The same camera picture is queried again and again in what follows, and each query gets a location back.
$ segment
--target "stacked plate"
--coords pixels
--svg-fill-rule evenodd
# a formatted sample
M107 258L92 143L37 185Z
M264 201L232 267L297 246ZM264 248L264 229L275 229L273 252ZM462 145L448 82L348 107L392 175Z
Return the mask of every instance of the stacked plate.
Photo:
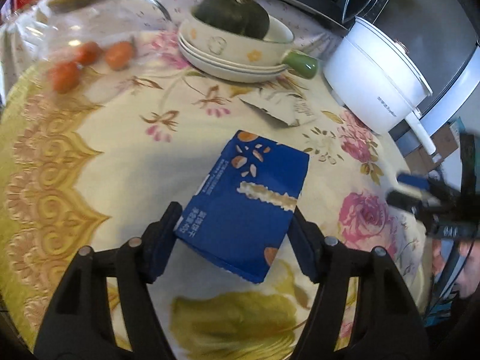
M276 66L254 66L239 64L207 54L186 40L186 23L178 29L178 48L183 56L196 68L223 80L237 83L261 83L269 81L287 69L285 64Z

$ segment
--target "white handle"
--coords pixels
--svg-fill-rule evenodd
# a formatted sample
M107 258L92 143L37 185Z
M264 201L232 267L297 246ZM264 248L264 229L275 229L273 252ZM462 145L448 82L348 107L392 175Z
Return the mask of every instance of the white handle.
M427 154L432 155L435 153L437 151L435 143L431 140L430 135L428 135L428 132L422 126L415 113L410 112L406 116L405 120L410 125L410 128L413 130L420 143L423 145Z

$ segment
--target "pot lid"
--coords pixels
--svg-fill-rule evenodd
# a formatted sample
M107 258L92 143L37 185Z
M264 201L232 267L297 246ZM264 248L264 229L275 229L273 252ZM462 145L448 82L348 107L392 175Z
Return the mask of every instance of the pot lid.
M415 66L415 64L412 62L412 60L407 56L407 50L405 46L400 43L400 42L394 42L391 40L388 36L386 36L382 31L380 31L378 28L376 28L373 24L369 23L365 19L362 19L361 17L356 17L355 22L361 24L362 26L368 28L371 32L373 32L380 40L382 40L384 43L388 44L390 48L397 53L397 55L405 62L405 64L409 67L409 69L412 71L412 73L417 77L418 81L420 81L423 85L423 87L426 89L428 92L427 96L431 96L433 94L433 91L431 90L430 85L428 84L427 80L423 76L422 73L420 73L420 70Z

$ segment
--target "cardboard box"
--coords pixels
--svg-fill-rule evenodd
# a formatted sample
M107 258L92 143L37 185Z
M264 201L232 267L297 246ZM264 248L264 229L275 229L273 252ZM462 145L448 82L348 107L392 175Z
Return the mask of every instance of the cardboard box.
M423 146L421 146L405 157L406 164L412 173L422 176L426 175L458 149L457 141L448 124L440 127L431 136L431 139L437 147L437 151L433 156L428 155Z
M175 234L216 266L261 283L290 225L309 156L237 131L191 198Z

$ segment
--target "tomato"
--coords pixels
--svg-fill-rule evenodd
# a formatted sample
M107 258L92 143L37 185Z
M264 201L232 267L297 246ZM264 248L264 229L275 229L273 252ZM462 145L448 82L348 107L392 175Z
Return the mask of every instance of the tomato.
M134 54L134 46L130 42L118 42L105 52L105 61L114 71L120 71L128 66Z
M80 83L80 69L75 62L60 62L47 75L53 90L58 93L67 93Z
M83 66L88 66L97 61L102 54L102 49L95 42L87 42L74 50L74 61Z

